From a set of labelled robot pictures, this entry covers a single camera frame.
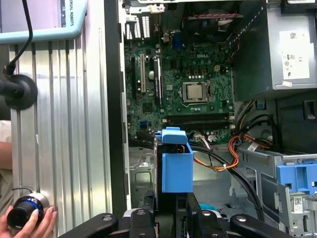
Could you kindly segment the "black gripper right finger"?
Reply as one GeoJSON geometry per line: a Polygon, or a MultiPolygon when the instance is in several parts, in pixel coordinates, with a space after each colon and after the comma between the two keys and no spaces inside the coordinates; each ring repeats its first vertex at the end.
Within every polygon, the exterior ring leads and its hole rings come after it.
{"type": "Polygon", "coordinates": [[[176,197],[177,238],[289,238],[290,235],[246,214],[221,221],[216,213],[203,210],[193,193],[176,197]]]}

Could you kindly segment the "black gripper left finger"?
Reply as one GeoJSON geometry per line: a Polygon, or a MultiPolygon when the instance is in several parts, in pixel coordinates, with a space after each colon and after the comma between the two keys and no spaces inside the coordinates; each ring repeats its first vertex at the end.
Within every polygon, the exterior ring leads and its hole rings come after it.
{"type": "Polygon", "coordinates": [[[122,218],[101,213],[61,235],[62,238],[156,238],[155,193],[146,191],[142,208],[127,210],[122,218]]]}

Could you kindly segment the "person's bare hand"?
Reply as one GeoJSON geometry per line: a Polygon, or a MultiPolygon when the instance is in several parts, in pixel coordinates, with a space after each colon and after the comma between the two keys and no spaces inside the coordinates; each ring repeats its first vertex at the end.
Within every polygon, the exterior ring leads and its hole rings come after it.
{"type": "Polygon", "coordinates": [[[13,209],[10,205],[6,212],[0,217],[0,237],[1,238],[52,238],[53,229],[57,220],[57,212],[53,207],[49,207],[44,215],[43,220],[37,226],[39,210],[35,209],[28,222],[18,233],[13,235],[7,224],[7,216],[13,209]]]}

